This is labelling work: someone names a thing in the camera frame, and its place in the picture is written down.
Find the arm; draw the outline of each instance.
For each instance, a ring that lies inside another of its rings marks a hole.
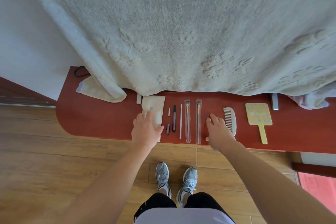
[[[148,112],[146,120],[143,120],[142,114],[138,114],[133,124],[129,151],[72,202],[58,223],[117,222],[140,166],[163,130],[163,126],[154,130],[151,112]]]
[[[231,163],[268,224],[336,223],[317,199],[235,141],[223,119],[210,116],[209,144]]]

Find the hand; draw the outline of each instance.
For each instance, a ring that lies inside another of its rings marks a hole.
[[[214,114],[210,114],[210,117],[211,119],[207,118],[209,136],[206,138],[206,140],[209,141],[212,149],[215,151],[220,151],[227,140],[235,140],[235,137],[225,125],[224,119],[218,118]]]
[[[136,148],[147,148],[151,150],[163,131],[164,126],[160,126],[154,130],[152,124],[152,112],[149,111],[146,115],[146,120],[139,113],[136,119],[133,120],[134,128],[132,130],[132,144]]]

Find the white comb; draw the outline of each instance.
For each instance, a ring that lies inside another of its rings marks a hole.
[[[233,136],[235,136],[237,132],[237,122],[236,122],[235,112],[233,111],[231,107],[225,107],[223,108],[223,111],[224,111],[224,116],[225,116],[225,125],[231,131]]]

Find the red wooden shelf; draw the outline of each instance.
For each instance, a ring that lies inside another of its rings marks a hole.
[[[68,133],[75,136],[99,137],[108,139],[131,139],[133,119],[142,112],[137,102],[137,94],[125,89],[127,97],[120,103],[108,103],[103,100],[76,93],[78,84],[86,77],[76,78],[71,67],[56,104],[59,123]],[[316,110],[305,110],[295,102],[279,95],[279,111],[271,109],[269,94],[240,96],[223,92],[160,92],[166,96],[162,124],[172,126],[173,105],[177,105],[176,132],[161,135],[161,142],[186,143],[183,113],[182,140],[179,140],[179,112],[184,100],[191,100],[191,143],[195,144],[195,101],[202,99],[202,144],[208,145],[206,118],[210,113],[224,117],[223,108],[232,107],[237,119],[237,141],[246,148],[336,153],[336,99],[329,99],[330,106]],[[245,103],[267,103],[273,121],[265,126],[268,144],[261,143],[258,126],[247,122]]]

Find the sneaker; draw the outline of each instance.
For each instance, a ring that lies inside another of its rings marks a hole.
[[[196,183],[197,183],[197,170],[193,167],[190,167],[183,175],[182,188],[180,188],[176,196],[176,201],[180,207],[183,205],[182,199],[184,194],[190,193],[192,195],[193,190],[196,189]]]
[[[167,196],[171,199],[171,189],[168,184],[169,170],[165,162],[158,163],[156,166],[155,177],[157,181],[157,191],[164,188],[167,191]]]

